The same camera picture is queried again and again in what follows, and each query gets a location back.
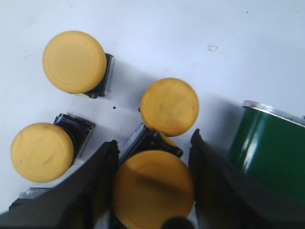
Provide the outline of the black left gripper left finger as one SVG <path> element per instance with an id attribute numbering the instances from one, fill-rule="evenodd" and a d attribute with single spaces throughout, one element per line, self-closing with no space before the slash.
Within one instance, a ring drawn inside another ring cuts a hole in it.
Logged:
<path id="1" fill-rule="evenodd" d="M 108 207 L 117 141 L 105 142 L 57 186 L 1 214 L 2 229 L 92 229 Z"/>

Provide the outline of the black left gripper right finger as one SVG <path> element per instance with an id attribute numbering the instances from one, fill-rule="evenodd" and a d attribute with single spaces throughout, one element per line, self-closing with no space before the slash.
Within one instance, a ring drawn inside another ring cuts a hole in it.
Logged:
<path id="1" fill-rule="evenodd" d="M 305 206 L 253 180 L 215 152 L 196 129 L 189 169 L 199 228 L 303 229 Z"/>

